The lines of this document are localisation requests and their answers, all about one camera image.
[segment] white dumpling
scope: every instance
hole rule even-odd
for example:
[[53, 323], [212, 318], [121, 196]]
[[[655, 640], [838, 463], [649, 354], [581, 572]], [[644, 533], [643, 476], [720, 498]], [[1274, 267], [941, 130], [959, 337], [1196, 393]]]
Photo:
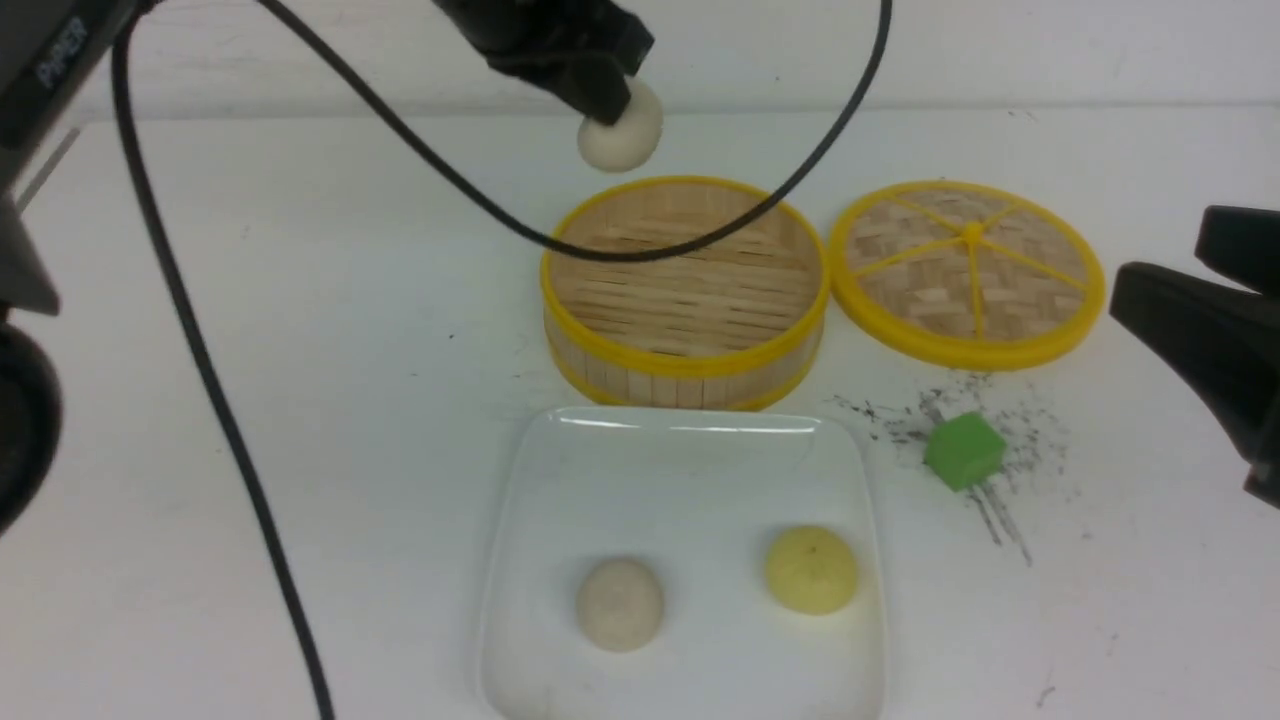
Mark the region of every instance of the white dumpling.
[[648, 85], [627, 78], [631, 102], [612, 126], [590, 118], [577, 128], [577, 151], [588, 165], [605, 173], [625, 173], [643, 165], [662, 138], [662, 101]]
[[658, 578], [635, 560], [607, 560], [577, 591], [577, 624], [591, 643], [609, 652], [649, 644], [662, 625]]

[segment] bamboo steamer lid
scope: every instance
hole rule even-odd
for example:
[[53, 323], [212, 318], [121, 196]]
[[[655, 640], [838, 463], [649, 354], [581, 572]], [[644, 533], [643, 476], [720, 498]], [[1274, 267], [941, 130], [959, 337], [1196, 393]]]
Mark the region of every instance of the bamboo steamer lid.
[[[646, 179], [588, 200], [557, 234], [609, 251], [664, 247], [763, 197], [717, 178]], [[764, 407], [808, 372], [828, 291], [820, 238], [786, 205], [710, 247], [657, 263], [543, 259], [553, 360], [598, 402]]]
[[896, 350], [951, 368], [1053, 360], [1084, 340], [1106, 295], [1097, 258], [1070, 225], [968, 183], [874, 192], [841, 217], [831, 250], [850, 318]]

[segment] yellow rim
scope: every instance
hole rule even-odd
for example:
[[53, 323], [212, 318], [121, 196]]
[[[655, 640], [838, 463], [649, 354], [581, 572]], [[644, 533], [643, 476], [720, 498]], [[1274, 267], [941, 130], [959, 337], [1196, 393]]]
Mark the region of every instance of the yellow rim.
[[[616, 197], [623, 192], [631, 190], [650, 187], [655, 184], [664, 184], [671, 182], [686, 182], [686, 183], [703, 183], [714, 184], [719, 187], [727, 187], [737, 190], [741, 192], [751, 193], [762, 200], [768, 197], [768, 193], [749, 184], [740, 182], [709, 178], [700, 176], [669, 176], [669, 177], [657, 177], [646, 178], [641, 181], [628, 182], [620, 184], [617, 187], [605, 190], [599, 195], [590, 197], [586, 202], [577, 206], [576, 210], [568, 214], [559, 225], [556, 228], [556, 237], [564, 233], [564, 229], [576, 220], [582, 213], [590, 210], [593, 206], [604, 202], [612, 197]], [[749, 350], [742, 350], [739, 352], [731, 352], [728, 355], [719, 355], [716, 357], [675, 357], [671, 355], [658, 355], [655, 352], [646, 352], [644, 350], [637, 350], [635, 347], [628, 347], [620, 342], [607, 340], [589, 329], [581, 322], [575, 318], [568, 309], [566, 309], [558, 297], [556, 297], [556, 291], [552, 288], [552, 254], [550, 251], [543, 254], [541, 264], [541, 287], [543, 287], [543, 302], [547, 304], [547, 309], [550, 310], [552, 318], [556, 319], [556, 324], [559, 325], [561, 331], [571, 340], [575, 345], [584, 348], [585, 351], [595, 355], [596, 357], [613, 363], [617, 365], [623, 365], [628, 369], [637, 370], [641, 373], [649, 373], [654, 375], [667, 375], [673, 378], [708, 378], [716, 375], [733, 375], [746, 370], [767, 365], [778, 357], [791, 352], [809, 337], [813, 332], [814, 325], [822, 322], [823, 310], [827, 307], [827, 296], [831, 292], [831, 268], [827, 261], [827, 251], [822, 243], [822, 236], [814, 229], [809, 220], [797, 213], [794, 208], [786, 202], [780, 202], [778, 209], [790, 215], [792, 219], [800, 223], [813, 241], [813, 246], [818, 250], [818, 260], [822, 264], [822, 282], [818, 287], [818, 293], [814, 297], [813, 305], [805, 311], [805, 314], [796, 322], [795, 325], [787, 328], [778, 337], [760, 343]], [[591, 393], [588, 393], [582, 387], [579, 387], [584, 395], [595, 400]]]
[[[964, 190], [998, 197], [1009, 202], [1010, 208], [1001, 210], [992, 218], [987, 218], [983, 222], [984, 227], [991, 227], [996, 219], [1002, 218], [1011, 209], [1028, 210], [1048, 222], [1055, 229], [1061, 232], [1062, 236], [1068, 238], [1084, 263], [1087, 279], [1084, 286], [1080, 287], [1084, 292], [1084, 304], [1080, 306], [1080, 310], [1073, 315], [1071, 319], [1042, 336], [1015, 342], [997, 343], [977, 338], [965, 340], [931, 333], [924, 328], [902, 322], [899, 316], [893, 315], [878, 302], [872, 300], [865, 292], [863, 292], [858, 278], [845, 264], [845, 245], [849, 241], [850, 231], [858, 218], [870, 206], [886, 200], [892, 200], [906, 192], [924, 190]], [[919, 210], [922, 210], [925, 215], [933, 215], [924, 208], [920, 208]], [[936, 217], [933, 219], [934, 222], [941, 220]], [[942, 222], [942, 224], [950, 227], [950, 223]], [[956, 229], [956, 234], [960, 234], [960, 228]], [[942, 241], [940, 243], [931, 245], [945, 245], [946, 242], [951, 241]], [[1085, 242], [1071, 225], [1066, 224], [1065, 220], [1053, 213], [1050, 213], [1044, 208], [1041, 208], [1029, 200], [982, 184], [952, 181], [909, 182], [890, 186], [867, 195], [845, 210], [845, 213], [836, 222], [836, 228], [831, 233], [831, 258], [833, 259], [831, 274], [836, 301], [840, 302], [840, 306], [845, 309], [845, 313], [847, 313], [855, 323], [867, 331], [868, 334], [893, 350], [927, 363], [946, 365], [948, 368], [982, 372], [1019, 370], [1061, 357], [1089, 334], [1089, 329], [1093, 327], [1094, 320], [1097, 320], [1098, 314], [1102, 311], [1102, 306], [1106, 302], [1106, 278], [1102, 274], [1102, 265], [1093, 255], [1093, 249], [1089, 247], [1089, 243]], [[1034, 261], [1027, 261], [1028, 264], [1032, 264], [1032, 266], [1036, 266]], [[977, 274], [970, 273], [970, 277], [973, 278], [974, 300], [977, 301], [979, 299], [978, 293], [980, 292]], [[1079, 286], [1076, 281], [1073, 281], [1070, 284]], [[980, 302], [974, 304], [974, 318], [978, 323], [982, 322]]]
[[[782, 400], [783, 397], [790, 395], [791, 391], [794, 391], [800, 383], [804, 382], [805, 377], [809, 374], [809, 370], [813, 368], [814, 361], [818, 359], [818, 347], [820, 346], [822, 346], [822, 340], [819, 338], [818, 345], [815, 345], [813, 348], [813, 352], [809, 354], [809, 357], [805, 359], [804, 366], [801, 366], [800, 372], [796, 373], [795, 377], [788, 379], [786, 383], [771, 389], [769, 392], [759, 397], [728, 405], [724, 407], [724, 410], [739, 411], [739, 413], [755, 413], [756, 410], [764, 410], [769, 405], [773, 405], [774, 402]], [[573, 369], [568, 366], [568, 363], [566, 363], [559, 356], [559, 352], [556, 351], [556, 345], [552, 342], [550, 337], [547, 338], [547, 350], [550, 351], [552, 363], [554, 363], [556, 368], [561, 372], [562, 375], [564, 375], [564, 379], [568, 380], [568, 384], [573, 386], [573, 389], [581, 392], [591, 402], [595, 402], [596, 405], [631, 405], [631, 402], [627, 402], [621, 397], [609, 395], [608, 392], [604, 392], [603, 389], [588, 383], [585, 378], [575, 373]]]

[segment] white wall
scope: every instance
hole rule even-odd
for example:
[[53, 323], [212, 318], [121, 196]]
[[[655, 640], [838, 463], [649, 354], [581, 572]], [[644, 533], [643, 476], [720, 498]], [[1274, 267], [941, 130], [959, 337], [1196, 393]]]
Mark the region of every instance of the white wall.
[[[536, 110], [430, 0], [289, 0], [406, 110]], [[836, 105], [877, 0], [625, 0], [675, 110]], [[1280, 0], [897, 0], [874, 105], [1280, 102]], [[357, 101], [252, 0], [168, 0], [136, 40], [151, 117], [347, 114]], [[105, 74], [82, 110], [108, 111]]]

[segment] white table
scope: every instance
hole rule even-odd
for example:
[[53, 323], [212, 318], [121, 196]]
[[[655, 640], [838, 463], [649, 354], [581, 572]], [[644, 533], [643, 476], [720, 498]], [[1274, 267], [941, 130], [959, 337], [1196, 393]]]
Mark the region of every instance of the white table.
[[[672, 118], [645, 173], [772, 187], [828, 122]], [[538, 227], [617, 182], [577, 161], [568, 118], [416, 127]], [[372, 120], [142, 136], [339, 714], [484, 717], [468, 683], [495, 501], [527, 419], [581, 402], [545, 352], [535, 249]], [[794, 204], [826, 229], [867, 191], [941, 176], [1047, 205], [1108, 275], [1134, 258], [1194, 269], [1204, 205], [1280, 197], [1280, 114], [869, 111]], [[18, 323], [61, 373], [67, 423], [44, 489], [0, 538], [5, 716], [312, 717], [113, 127], [84, 131], [27, 219], [65, 310]], [[897, 355], [835, 307], [827, 328], [776, 410], [838, 419], [864, 451], [887, 720], [1275, 717], [1280, 512], [1240, 491], [1244, 462], [1138, 341], [1102, 318], [1073, 355], [982, 380]], [[1015, 470], [997, 487], [1030, 566], [922, 469], [914, 441], [893, 442], [931, 388], [956, 411], [980, 398], [1006, 414]]]

